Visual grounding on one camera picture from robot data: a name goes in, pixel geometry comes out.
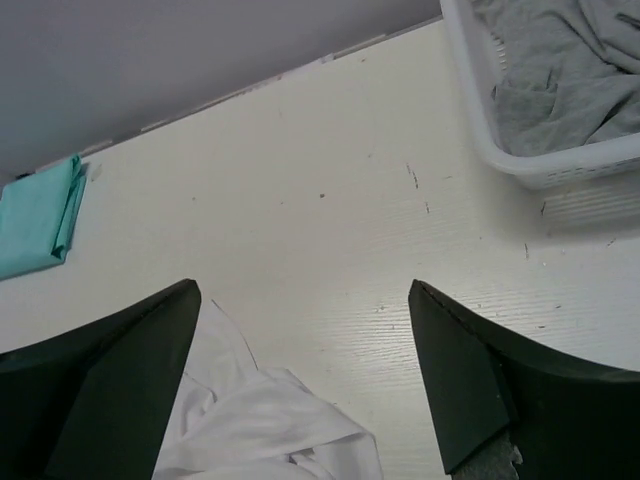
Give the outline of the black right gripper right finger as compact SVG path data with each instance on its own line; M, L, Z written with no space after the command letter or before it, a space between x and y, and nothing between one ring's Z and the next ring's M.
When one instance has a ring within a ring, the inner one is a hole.
M422 281L408 302L447 475L638 477L637 372L547 347Z

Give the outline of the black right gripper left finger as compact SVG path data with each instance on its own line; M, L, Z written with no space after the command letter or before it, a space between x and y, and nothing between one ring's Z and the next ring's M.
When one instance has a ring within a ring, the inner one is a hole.
M151 478L201 301L184 279L2 353L2 478Z

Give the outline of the white t shirt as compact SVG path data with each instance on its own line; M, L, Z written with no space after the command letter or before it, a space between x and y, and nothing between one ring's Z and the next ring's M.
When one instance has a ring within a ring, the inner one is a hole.
M283 368L256 365L213 301L196 332L156 479L380 479L374 436Z

